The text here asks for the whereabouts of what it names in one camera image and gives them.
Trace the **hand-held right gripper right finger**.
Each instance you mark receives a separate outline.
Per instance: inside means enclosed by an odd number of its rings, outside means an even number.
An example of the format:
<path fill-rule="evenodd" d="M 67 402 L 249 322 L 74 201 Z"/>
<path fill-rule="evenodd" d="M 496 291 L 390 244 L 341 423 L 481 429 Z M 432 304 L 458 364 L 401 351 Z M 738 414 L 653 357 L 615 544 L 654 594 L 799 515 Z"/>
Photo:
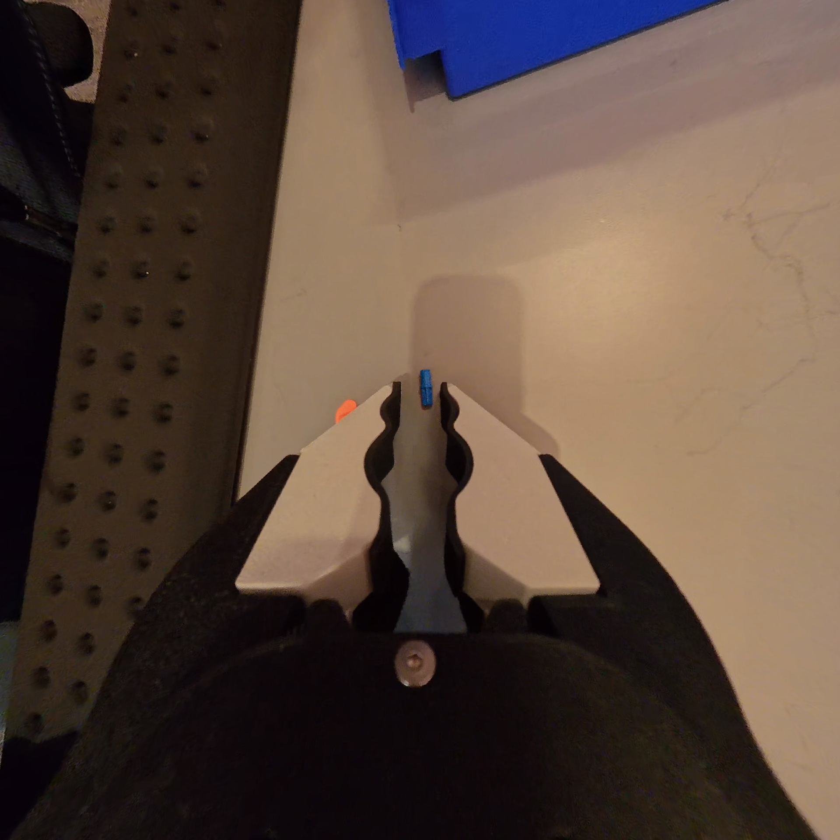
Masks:
<path fill-rule="evenodd" d="M 443 383 L 444 570 L 464 618 L 536 596 L 594 595 L 600 582 L 538 450 L 457 386 Z"/>

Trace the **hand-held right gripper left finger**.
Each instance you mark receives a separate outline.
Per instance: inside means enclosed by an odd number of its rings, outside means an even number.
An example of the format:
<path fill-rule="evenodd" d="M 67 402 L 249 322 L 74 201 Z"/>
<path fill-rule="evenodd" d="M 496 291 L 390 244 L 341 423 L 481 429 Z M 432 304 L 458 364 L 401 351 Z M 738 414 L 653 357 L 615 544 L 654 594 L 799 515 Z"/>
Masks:
<path fill-rule="evenodd" d="M 383 486 L 395 465 L 402 385 L 382 387 L 305 447 L 235 582 L 246 595 L 338 603 L 398 618 L 410 573 L 394 549 Z"/>

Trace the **blue tagged parts bin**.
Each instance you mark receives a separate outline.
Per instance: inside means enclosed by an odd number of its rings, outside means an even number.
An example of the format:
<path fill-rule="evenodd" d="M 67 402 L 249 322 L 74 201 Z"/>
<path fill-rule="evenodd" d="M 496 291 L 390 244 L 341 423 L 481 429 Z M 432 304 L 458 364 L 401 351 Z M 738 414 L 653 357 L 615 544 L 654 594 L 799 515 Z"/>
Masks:
<path fill-rule="evenodd" d="M 452 99 L 717 5 L 716 1 L 389 1 L 400 68 L 438 56 Z"/>

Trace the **black perforated board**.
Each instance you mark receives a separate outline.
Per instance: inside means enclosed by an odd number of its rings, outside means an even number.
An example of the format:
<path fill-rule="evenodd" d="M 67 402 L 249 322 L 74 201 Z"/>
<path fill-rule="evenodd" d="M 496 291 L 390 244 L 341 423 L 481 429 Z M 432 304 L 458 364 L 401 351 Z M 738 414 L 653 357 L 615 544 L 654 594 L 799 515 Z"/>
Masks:
<path fill-rule="evenodd" d="M 112 2 L 7 735 L 78 730 L 231 506 L 301 2 Z"/>

